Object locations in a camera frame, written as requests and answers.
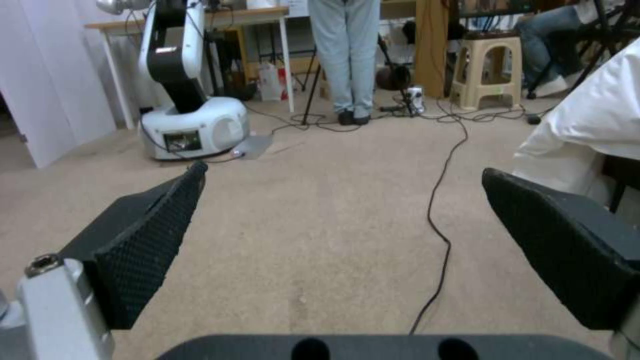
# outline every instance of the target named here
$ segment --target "small display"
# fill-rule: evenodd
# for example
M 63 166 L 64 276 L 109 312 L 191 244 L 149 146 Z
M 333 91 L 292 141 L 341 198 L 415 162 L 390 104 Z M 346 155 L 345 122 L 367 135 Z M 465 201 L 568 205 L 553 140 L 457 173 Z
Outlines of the small display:
M 169 152 L 202 150 L 200 134 L 197 130 L 164 134 L 164 143 Z

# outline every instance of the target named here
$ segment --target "metal bolt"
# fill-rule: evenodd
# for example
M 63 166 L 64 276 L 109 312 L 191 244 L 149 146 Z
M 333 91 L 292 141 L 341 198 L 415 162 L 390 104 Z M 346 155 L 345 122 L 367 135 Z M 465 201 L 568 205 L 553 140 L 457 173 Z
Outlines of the metal bolt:
M 44 274 L 50 270 L 53 270 L 59 266 L 62 266 L 64 262 L 57 254 L 46 254 L 35 258 L 27 268 L 24 269 L 24 274 L 27 277 L 32 278 L 40 274 Z

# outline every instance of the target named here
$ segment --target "sneaker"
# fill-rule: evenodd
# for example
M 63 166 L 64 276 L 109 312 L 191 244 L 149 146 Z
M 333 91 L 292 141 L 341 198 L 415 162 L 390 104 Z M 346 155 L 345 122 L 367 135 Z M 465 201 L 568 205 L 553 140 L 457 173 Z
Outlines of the sneaker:
M 353 125 L 353 111 L 344 110 L 338 114 L 338 122 L 342 126 Z
M 559 92 L 563 92 L 569 88 L 569 84 L 566 83 L 562 76 L 558 76 L 557 78 L 549 81 L 548 83 L 544 83 L 537 87 L 536 96 L 537 97 L 545 97 L 553 94 L 557 94 Z
M 357 117 L 357 118 L 354 118 L 354 119 L 353 119 L 353 122 L 354 122 L 356 125 L 360 125 L 360 126 L 362 126 L 362 125 L 367 125 L 367 124 L 369 123 L 369 120 L 371 120 L 371 115 L 367 115 L 367 116 L 365 116 L 365 117 Z
M 573 86 L 578 82 L 580 75 L 582 75 L 582 71 L 578 71 L 574 74 L 566 76 L 564 80 L 566 81 L 567 86 L 569 86 L 570 88 L 573 88 Z

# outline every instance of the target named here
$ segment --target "black shoe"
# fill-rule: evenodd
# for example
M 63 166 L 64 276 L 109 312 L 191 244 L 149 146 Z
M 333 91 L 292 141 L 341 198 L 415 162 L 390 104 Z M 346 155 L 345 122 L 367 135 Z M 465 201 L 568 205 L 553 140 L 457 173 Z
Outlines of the black shoe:
M 371 115 L 367 115 L 365 117 L 355 117 L 353 118 L 353 123 L 359 126 L 367 125 L 371 120 Z
M 344 110 L 338 114 L 338 122 L 342 126 L 353 125 L 353 111 Z

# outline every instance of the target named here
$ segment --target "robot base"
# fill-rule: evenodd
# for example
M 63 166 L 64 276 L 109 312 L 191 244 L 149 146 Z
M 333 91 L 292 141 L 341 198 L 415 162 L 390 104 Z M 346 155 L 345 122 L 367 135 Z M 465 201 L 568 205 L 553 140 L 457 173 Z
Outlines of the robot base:
M 154 159 L 199 158 L 239 144 L 249 135 L 249 121 L 246 108 L 237 99 L 212 97 L 192 113 L 180 114 L 172 105 L 146 113 L 138 134 Z

